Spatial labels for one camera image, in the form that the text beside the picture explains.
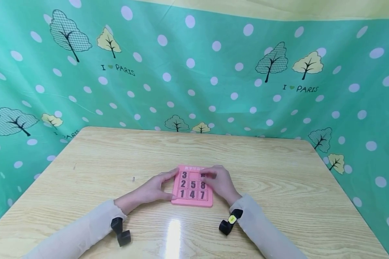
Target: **right hand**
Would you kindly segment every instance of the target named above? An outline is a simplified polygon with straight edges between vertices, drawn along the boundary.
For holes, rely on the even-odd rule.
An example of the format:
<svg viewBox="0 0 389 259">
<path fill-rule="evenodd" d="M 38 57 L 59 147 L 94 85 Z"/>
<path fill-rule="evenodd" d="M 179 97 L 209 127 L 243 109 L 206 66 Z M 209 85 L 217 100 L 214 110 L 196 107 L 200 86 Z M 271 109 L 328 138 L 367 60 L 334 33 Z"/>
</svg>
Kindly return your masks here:
<svg viewBox="0 0 389 259">
<path fill-rule="evenodd" d="M 221 165 L 215 165 L 200 171 L 200 174 L 205 174 L 206 177 L 201 177 L 200 180 L 209 185 L 219 196 L 227 201 L 229 206 L 232 206 L 235 201 L 242 198 L 236 191 L 235 186 L 228 170 Z"/>
</svg>

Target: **yellow tree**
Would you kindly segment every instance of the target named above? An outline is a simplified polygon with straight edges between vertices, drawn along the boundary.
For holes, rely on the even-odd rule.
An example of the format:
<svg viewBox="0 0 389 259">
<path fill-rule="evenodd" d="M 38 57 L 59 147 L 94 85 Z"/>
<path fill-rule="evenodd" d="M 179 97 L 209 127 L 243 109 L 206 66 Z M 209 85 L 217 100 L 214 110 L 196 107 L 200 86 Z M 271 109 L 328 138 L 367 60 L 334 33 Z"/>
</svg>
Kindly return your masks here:
<svg viewBox="0 0 389 259">
<path fill-rule="evenodd" d="M 194 126 L 192 128 L 192 131 L 205 133 L 205 132 L 209 132 L 210 128 L 204 122 L 201 122 L 199 125 Z"/>
<path fill-rule="evenodd" d="M 304 73 L 303 78 L 301 78 L 301 80 L 304 80 L 307 73 L 317 74 L 323 70 L 322 57 L 318 55 L 317 51 L 313 51 L 308 56 L 295 62 L 292 70 Z"/>
<path fill-rule="evenodd" d="M 118 43 L 115 41 L 113 35 L 107 30 L 107 28 L 104 28 L 102 31 L 102 34 L 97 38 L 98 47 L 101 49 L 105 49 L 107 51 L 112 52 L 112 55 L 115 58 L 115 53 L 120 53 L 121 49 L 118 45 Z"/>
</svg>

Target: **green backdrop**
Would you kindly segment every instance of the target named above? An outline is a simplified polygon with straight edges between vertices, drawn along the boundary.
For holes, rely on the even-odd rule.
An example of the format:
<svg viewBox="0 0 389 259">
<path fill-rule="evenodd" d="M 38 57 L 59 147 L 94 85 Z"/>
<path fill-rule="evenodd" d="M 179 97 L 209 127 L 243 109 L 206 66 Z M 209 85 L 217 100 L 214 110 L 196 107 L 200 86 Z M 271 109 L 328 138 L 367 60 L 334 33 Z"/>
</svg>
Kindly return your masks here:
<svg viewBox="0 0 389 259">
<path fill-rule="evenodd" d="M 389 253 L 389 20 L 0 1 L 0 217 L 85 126 L 307 140 Z"/>
</svg>

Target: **white sleeve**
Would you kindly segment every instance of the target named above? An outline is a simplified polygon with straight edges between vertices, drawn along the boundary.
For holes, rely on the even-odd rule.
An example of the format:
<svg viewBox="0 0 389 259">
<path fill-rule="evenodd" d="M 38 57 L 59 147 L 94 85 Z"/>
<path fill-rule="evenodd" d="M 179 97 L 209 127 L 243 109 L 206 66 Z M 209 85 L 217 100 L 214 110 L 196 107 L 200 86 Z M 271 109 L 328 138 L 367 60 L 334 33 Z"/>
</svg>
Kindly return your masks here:
<svg viewBox="0 0 389 259">
<path fill-rule="evenodd" d="M 43 240 L 23 259 L 78 259 L 112 231 L 111 221 L 118 217 L 127 218 L 113 200 L 106 201 Z"/>
</svg>

